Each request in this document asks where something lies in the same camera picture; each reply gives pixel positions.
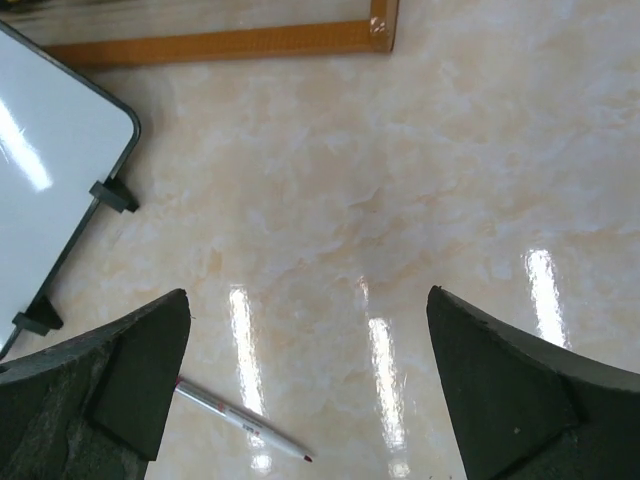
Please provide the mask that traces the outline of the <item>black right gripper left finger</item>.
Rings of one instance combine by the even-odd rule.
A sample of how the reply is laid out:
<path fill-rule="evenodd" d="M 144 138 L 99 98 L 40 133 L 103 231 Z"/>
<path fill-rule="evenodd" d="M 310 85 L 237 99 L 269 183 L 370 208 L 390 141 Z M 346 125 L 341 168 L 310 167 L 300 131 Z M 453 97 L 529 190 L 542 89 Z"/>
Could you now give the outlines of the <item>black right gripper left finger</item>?
<path fill-rule="evenodd" d="M 1 366 L 4 479 L 142 479 L 191 326 L 187 293 Z"/>

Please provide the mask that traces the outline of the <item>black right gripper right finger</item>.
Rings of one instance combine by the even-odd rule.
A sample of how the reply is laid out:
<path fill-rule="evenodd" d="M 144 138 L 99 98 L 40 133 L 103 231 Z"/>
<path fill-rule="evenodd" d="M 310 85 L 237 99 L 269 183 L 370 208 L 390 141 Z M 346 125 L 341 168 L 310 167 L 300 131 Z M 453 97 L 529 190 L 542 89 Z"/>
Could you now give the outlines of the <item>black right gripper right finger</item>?
<path fill-rule="evenodd" d="M 638 374 L 519 330 L 438 286 L 426 314 L 468 478 L 638 478 Z"/>

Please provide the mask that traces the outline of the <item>white marker pen magenta cap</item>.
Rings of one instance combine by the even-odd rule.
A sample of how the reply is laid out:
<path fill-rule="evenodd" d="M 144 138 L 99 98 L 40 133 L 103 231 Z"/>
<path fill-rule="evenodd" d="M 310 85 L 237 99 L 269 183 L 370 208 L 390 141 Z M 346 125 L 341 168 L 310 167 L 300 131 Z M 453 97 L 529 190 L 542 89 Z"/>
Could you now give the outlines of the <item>white marker pen magenta cap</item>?
<path fill-rule="evenodd" d="M 177 378 L 175 391 L 243 430 L 252 438 L 260 439 L 305 462 L 313 462 L 312 455 L 306 448 L 267 426 L 257 415 L 238 409 L 183 377 Z"/>

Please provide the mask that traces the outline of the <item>white whiteboard black frame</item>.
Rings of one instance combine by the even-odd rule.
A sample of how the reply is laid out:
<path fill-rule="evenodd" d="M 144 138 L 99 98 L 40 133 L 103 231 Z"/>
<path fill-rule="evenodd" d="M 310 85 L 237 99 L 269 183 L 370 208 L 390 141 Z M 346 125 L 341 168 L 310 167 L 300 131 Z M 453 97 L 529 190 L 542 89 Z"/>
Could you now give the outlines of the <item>white whiteboard black frame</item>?
<path fill-rule="evenodd" d="M 1 352 L 64 322 L 49 286 L 97 207 L 134 212 L 118 174 L 141 124 L 124 102 L 1 26 Z"/>

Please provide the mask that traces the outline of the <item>orange wooden shelf rack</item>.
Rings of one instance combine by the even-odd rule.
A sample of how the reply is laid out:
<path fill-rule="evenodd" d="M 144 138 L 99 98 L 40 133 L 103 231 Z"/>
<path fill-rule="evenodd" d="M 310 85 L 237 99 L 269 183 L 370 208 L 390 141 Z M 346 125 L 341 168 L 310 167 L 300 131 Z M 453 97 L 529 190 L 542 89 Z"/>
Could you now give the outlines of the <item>orange wooden shelf rack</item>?
<path fill-rule="evenodd" d="M 323 56 L 389 54 L 393 51 L 397 1 L 372 1 L 369 18 L 169 37 L 121 39 L 46 46 L 69 67 L 106 69 L 176 63 Z"/>

